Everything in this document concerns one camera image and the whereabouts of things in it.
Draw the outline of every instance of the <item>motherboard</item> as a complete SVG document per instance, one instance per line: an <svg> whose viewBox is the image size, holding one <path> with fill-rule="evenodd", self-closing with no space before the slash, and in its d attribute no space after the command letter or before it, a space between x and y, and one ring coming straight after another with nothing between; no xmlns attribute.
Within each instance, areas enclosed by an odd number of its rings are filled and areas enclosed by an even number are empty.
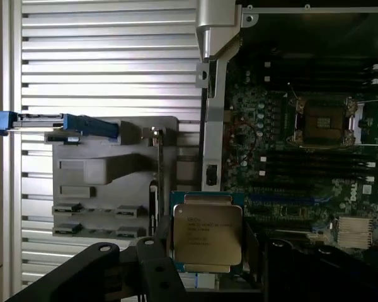
<svg viewBox="0 0 378 302"><path fill-rule="evenodd" d="M378 268L378 60L229 62L224 190L253 230Z"/></svg>

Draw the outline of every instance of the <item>circuit board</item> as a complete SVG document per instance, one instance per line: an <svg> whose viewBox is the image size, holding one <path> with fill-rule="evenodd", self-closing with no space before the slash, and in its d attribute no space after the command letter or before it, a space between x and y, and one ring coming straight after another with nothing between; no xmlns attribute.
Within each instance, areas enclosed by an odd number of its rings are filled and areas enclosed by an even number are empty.
<svg viewBox="0 0 378 302"><path fill-rule="evenodd" d="M244 212L255 232L264 229L291 242L334 245L378 267L378 86L308 91L284 79L288 86L278 90L272 80L249 64L229 62L224 190L246 193ZM350 129L358 139L344 145L344 138L335 145L322 146L322 140L309 140L312 147L294 145L301 99L320 106L301 111L303 125L311 119L308 114L318 112L318 126L308 133L334 140L336 129L325 128L353 100Z"/></svg>

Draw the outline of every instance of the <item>heatsink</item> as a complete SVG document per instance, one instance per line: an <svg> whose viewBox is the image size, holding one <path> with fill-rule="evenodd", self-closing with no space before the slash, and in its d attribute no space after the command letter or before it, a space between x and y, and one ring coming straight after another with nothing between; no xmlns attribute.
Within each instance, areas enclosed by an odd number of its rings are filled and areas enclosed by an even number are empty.
<svg viewBox="0 0 378 302"><path fill-rule="evenodd" d="M370 218L340 217L338 245L344 249L366 250L372 243L372 220Z"/></svg>

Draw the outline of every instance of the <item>cpu socket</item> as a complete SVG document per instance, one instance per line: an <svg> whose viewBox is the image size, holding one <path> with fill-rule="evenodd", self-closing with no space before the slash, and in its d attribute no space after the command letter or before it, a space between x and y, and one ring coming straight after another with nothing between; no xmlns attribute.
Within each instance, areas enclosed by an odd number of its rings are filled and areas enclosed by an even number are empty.
<svg viewBox="0 0 378 302"><path fill-rule="evenodd" d="M298 98L294 134L287 141L300 148L329 149L354 145L357 102Z"/></svg>

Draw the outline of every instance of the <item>green circuit board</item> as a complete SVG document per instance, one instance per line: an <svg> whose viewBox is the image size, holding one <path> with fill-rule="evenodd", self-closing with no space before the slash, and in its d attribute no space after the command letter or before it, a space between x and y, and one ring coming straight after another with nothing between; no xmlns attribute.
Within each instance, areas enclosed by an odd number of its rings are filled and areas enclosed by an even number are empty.
<svg viewBox="0 0 378 302"><path fill-rule="evenodd" d="M226 112L230 122L226 121L224 135L224 190L246 193L245 216L256 232L263 228L290 241L331 244L378 267L378 101L364 103L361 108L358 118L363 145L314 150L289 143L297 126L296 99L330 99L344 104L351 98L356 102L376 100L378 93L297 92L291 87L288 91L269 91L253 79L253 72L235 62L229 64ZM295 154L286 159L289 175L266 174L266 167L275 165L274 160L269 161L272 152L279 157L286 157L287 152ZM340 173L339 177L330 177L329 172L326 177L293 176L298 175L298 167L302 169L303 155L306 160L317 161L319 173L319 156L325 158L325 154L330 154L331 173ZM344 163L359 159L373 167L375 176L342 177L346 175ZM349 223L357 227L351 233L345 232ZM367 236L352 233L366 223L361 232L369 230Z"/></svg>

